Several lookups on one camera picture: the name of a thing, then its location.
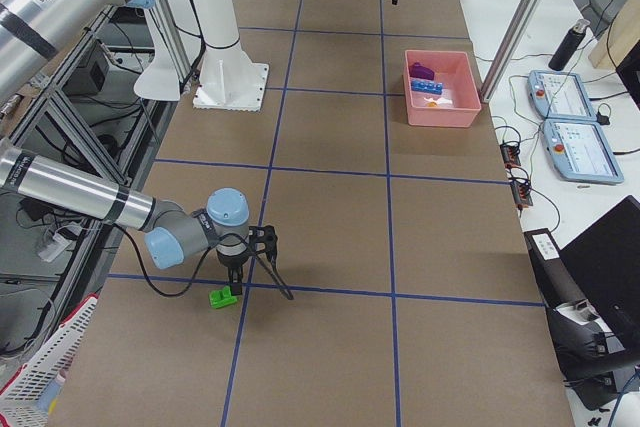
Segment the green block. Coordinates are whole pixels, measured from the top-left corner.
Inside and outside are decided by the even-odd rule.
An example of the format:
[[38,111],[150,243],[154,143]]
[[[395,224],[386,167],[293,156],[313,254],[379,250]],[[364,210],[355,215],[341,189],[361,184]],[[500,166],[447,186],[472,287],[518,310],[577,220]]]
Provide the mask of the green block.
[[210,291],[208,299],[210,307],[216,310],[235,305],[238,302],[238,297],[232,292],[230,286]]

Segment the purple block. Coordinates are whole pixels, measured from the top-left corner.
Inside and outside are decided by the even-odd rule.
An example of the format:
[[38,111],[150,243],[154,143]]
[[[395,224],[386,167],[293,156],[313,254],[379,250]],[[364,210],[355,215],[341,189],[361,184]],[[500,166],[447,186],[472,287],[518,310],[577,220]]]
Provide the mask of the purple block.
[[435,73],[432,69],[422,65],[420,62],[414,62],[409,66],[409,75],[412,78],[433,81]]

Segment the long blue block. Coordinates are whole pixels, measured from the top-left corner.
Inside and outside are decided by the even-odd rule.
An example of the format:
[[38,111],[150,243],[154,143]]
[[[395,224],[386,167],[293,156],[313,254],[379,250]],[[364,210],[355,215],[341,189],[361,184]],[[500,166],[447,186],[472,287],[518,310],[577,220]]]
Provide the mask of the long blue block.
[[412,91],[433,95],[441,95],[444,90],[442,83],[418,78],[411,79],[410,87]]

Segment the pink plastic box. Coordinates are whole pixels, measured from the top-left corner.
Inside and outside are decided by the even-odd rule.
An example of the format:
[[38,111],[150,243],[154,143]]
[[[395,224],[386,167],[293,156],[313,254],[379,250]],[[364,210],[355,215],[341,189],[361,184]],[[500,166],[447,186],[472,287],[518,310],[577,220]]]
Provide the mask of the pink plastic box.
[[481,111],[470,59],[463,51],[406,50],[403,82],[412,126],[468,128]]

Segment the black bottle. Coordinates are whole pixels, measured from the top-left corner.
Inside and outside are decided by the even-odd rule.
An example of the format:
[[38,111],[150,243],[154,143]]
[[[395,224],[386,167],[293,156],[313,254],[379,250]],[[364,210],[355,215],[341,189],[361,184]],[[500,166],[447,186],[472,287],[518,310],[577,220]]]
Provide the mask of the black bottle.
[[586,36],[586,30],[590,26],[590,21],[585,18],[578,19],[576,23],[567,31],[556,51],[548,62],[548,67],[553,71],[562,71],[571,57],[577,51],[581,42]]

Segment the upper teach pendant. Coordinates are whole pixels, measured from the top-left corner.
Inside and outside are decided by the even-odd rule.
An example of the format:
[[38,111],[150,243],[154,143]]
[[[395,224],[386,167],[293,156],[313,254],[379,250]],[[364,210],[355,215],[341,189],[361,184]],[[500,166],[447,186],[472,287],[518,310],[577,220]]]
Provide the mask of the upper teach pendant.
[[578,74],[532,70],[527,81],[531,103],[542,118],[596,120]]

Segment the teach pendant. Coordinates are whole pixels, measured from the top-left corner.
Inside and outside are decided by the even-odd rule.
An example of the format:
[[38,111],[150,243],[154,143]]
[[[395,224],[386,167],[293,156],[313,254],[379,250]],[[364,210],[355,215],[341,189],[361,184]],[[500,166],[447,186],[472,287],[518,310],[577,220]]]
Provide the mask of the teach pendant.
[[566,181],[618,185],[624,175],[601,127],[594,121],[549,118],[542,123],[546,150]]
[[527,81],[531,103],[542,118],[596,120],[578,74],[532,70]]

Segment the upper orange usb hub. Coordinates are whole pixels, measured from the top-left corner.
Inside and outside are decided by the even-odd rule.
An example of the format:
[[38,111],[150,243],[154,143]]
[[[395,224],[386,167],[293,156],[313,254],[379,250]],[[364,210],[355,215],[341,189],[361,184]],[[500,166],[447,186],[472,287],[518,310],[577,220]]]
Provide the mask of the upper orange usb hub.
[[506,169],[521,167],[520,144],[517,142],[503,142],[499,145],[500,153]]

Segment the orange usb hub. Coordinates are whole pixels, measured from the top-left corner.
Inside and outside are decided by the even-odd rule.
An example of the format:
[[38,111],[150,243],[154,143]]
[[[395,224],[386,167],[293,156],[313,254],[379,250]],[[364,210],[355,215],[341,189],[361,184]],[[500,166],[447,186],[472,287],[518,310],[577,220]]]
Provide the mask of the orange usb hub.
[[521,167],[520,144],[517,142],[503,142],[499,145],[500,153],[506,169]]
[[510,181],[510,188],[514,199],[514,204],[519,211],[533,206],[530,195],[530,186],[517,180]]

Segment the lower orange usb hub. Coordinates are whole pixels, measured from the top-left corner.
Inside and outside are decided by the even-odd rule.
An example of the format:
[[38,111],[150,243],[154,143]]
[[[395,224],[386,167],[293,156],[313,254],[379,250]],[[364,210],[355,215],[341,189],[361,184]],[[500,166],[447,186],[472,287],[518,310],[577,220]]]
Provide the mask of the lower orange usb hub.
[[533,206],[530,195],[530,186],[517,180],[510,181],[510,188],[514,199],[514,204],[519,211]]

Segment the white plastic basket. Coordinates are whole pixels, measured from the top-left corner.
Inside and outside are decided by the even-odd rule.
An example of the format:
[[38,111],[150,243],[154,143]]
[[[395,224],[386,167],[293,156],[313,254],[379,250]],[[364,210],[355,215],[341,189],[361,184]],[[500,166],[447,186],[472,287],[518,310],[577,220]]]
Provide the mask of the white plastic basket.
[[2,426],[45,426],[98,302],[91,294],[1,388]]

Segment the lower teach pendant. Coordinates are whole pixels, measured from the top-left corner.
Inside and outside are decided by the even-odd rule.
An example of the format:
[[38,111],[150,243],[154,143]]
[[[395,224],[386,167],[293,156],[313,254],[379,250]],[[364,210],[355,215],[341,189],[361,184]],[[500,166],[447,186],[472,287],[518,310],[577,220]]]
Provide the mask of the lower teach pendant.
[[594,121],[549,118],[542,123],[546,150],[566,181],[618,185],[624,175],[601,127]]

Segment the black laptop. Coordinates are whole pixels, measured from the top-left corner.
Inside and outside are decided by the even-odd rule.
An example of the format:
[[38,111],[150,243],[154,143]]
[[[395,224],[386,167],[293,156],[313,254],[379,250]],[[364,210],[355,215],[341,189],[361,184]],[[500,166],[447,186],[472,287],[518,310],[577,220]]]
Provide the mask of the black laptop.
[[628,195],[563,247],[560,257],[626,348],[639,346],[639,201]]

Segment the aluminium frame post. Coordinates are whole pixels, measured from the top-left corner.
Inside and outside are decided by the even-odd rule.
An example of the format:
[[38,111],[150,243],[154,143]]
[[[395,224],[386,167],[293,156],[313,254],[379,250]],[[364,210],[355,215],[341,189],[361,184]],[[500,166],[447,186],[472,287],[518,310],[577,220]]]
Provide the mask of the aluminium frame post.
[[489,103],[496,92],[540,1],[520,0],[480,88],[479,96],[482,103]]

